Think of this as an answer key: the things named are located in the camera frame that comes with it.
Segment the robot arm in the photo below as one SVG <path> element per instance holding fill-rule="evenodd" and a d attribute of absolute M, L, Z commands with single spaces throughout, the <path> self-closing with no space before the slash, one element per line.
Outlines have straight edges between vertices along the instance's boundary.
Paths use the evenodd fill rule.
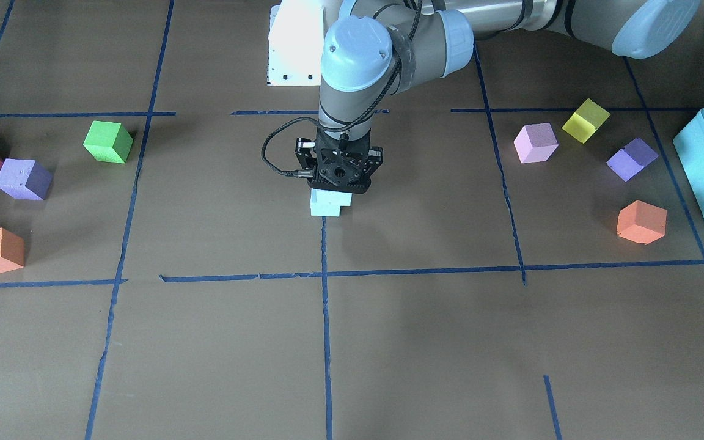
<path fill-rule="evenodd" d="M 344 1 L 324 34 L 314 140 L 299 139 L 301 167 L 285 172 L 311 188 L 364 193 L 382 164 L 370 144 L 376 106 L 464 68 L 475 40 L 526 29 L 565 34 L 645 59 L 687 28 L 699 1 Z"/>

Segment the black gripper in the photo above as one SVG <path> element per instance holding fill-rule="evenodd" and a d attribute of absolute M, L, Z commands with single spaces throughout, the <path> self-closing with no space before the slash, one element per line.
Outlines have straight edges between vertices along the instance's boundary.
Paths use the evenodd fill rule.
<path fill-rule="evenodd" d="M 349 140 L 346 136 L 342 136 L 340 139 Z M 309 159 L 315 158 L 314 146 L 315 141 L 311 141 L 310 139 L 299 137 L 299 139 L 296 140 L 295 154 L 302 168 L 298 173 L 299 177 L 308 179 L 313 176 L 313 172 L 309 170 L 309 167 L 305 165 L 305 163 L 308 162 Z"/>

